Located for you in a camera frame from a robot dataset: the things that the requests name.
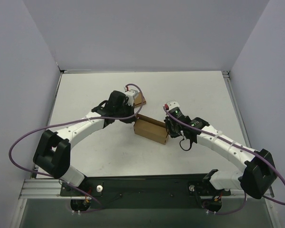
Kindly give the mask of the small folded cardboard box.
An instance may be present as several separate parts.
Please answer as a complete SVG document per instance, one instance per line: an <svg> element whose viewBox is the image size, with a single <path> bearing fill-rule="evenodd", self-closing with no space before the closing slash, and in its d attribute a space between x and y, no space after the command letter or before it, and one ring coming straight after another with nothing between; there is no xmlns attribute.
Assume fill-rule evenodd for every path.
<svg viewBox="0 0 285 228"><path fill-rule="evenodd" d="M139 106L145 105L145 104L146 104L146 100L144 97L142 97L141 93L139 92L138 96L134 100L134 106L139 107Z"/></svg>

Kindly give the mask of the large cardboard box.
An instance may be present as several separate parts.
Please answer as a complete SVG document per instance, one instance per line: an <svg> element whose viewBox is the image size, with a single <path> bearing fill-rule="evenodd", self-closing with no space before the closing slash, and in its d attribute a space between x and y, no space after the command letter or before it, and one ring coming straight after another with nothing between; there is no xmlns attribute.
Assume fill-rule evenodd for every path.
<svg viewBox="0 0 285 228"><path fill-rule="evenodd" d="M142 114L137 114L133 129L136 135L163 145L167 143L169 138L164 122Z"/></svg>

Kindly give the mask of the aluminium frame rail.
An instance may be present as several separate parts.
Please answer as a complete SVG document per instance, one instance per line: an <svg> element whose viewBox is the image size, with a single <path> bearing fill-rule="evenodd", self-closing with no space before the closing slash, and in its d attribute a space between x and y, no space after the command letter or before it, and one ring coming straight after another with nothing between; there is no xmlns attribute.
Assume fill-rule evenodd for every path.
<svg viewBox="0 0 285 228"><path fill-rule="evenodd" d="M61 185L54 179L26 179L23 182L19 199L60 198Z"/></svg>

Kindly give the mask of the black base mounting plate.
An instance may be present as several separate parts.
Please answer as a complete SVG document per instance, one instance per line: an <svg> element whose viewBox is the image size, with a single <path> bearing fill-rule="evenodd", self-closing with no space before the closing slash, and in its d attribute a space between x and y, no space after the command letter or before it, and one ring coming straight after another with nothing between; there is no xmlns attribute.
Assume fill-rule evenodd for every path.
<svg viewBox="0 0 285 228"><path fill-rule="evenodd" d="M70 197L74 211L99 209L221 209L229 190L217 190L209 174L88 177L73 189L63 183L60 196Z"/></svg>

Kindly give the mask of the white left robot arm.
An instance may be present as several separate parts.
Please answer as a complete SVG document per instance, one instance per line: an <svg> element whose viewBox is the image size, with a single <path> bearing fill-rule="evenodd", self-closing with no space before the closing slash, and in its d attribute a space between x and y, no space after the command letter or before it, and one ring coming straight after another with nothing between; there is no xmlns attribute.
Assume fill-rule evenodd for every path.
<svg viewBox="0 0 285 228"><path fill-rule="evenodd" d="M136 120L134 100L139 92L113 91L108 100L94 107L86 116L85 121L72 124L55 132L46 130L38 143L33 162L55 179L61 179L71 184L71 190L76 195L84 195L88 184L86 176L71 164L71 149L92 133L107 127L115 118L126 118L122 122L128 124Z"/></svg>

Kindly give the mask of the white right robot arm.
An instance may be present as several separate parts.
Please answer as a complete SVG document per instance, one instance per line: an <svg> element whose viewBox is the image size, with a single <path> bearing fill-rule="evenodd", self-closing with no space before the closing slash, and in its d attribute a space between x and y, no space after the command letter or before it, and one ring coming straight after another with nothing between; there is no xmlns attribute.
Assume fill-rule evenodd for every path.
<svg viewBox="0 0 285 228"><path fill-rule="evenodd" d="M237 167L237 171L211 171L206 182L216 190L243 190L249 196L260 199L276 180L270 152L262 149L250 154L251 149L225 136L203 119L190 119L179 107L164 106L165 127L171 138L182 137L190 144L196 143L216 152Z"/></svg>

